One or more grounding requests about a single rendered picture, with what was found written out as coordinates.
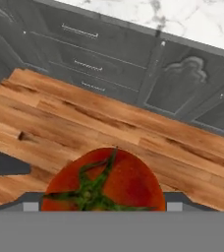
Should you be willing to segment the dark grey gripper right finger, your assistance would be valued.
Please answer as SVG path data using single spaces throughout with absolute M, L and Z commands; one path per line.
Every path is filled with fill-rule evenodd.
M 164 196 L 168 212 L 215 212 L 215 209 L 194 203 L 182 192 L 165 192 Z

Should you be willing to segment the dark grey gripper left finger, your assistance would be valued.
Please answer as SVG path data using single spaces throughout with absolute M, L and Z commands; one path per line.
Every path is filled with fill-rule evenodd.
M 26 192 L 14 201 L 0 205 L 2 212 L 39 212 L 43 192 Z

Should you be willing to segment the red tomato with green stem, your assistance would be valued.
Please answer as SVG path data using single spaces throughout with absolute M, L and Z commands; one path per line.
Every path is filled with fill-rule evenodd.
M 42 196 L 43 211 L 166 210 L 163 191 L 150 168 L 118 148 L 90 151 L 67 163 Z

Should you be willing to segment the dark grey flat panel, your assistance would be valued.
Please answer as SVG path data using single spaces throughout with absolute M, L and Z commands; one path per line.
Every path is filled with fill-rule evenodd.
M 0 175 L 30 174 L 30 165 L 15 157 L 0 153 Z

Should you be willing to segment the grey cupboard door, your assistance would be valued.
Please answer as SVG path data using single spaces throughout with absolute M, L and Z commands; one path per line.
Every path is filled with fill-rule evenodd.
M 224 85 L 224 56 L 165 41 L 145 105 L 175 115 L 201 94 Z
M 10 69 L 28 68 L 46 73 L 48 64 L 18 16 L 16 5 L 22 3 L 22 0 L 0 0 L 0 58 Z
M 192 122 L 202 128 L 224 133 L 224 87 L 198 108 Z

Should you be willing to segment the grey drawer front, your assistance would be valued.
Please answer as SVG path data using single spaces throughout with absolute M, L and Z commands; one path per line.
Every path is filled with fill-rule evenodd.
M 113 59 L 79 46 L 59 41 L 35 32 L 34 41 L 41 46 L 50 62 L 75 69 L 108 82 L 138 91 L 144 77 L 144 69 Z M 101 72 L 87 69 L 74 63 L 74 59 L 95 67 L 103 67 Z
M 137 102 L 139 94 L 136 91 L 127 89 L 125 87 L 107 82 L 105 80 L 93 77 L 89 74 L 83 72 L 63 67 L 54 62 L 49 63 L 51 67 L 51 76 L 55 79 L 61 80 L 65 83 L 75 85 L 77 87 L 83 88 L 85 90 L 94 92 L 99 95 L 105 95 L 128 104 L 135 104 Z M 97 91 L 89 87 L 83 86 L 81 81 L 85 83 L 106 89 L 105 92 Z
M 35 2 L 34 7 L 45 23 L 42 33 L 140 67 L 147 66 L 154 44 L 154 37 L 150 34 L 104 22 L 99 14 L 81 8 L 66 10 L 39 2 Z M 64 31 L 62 24 L 84 32 L 99 33 L 99 37 L 92 39 Z

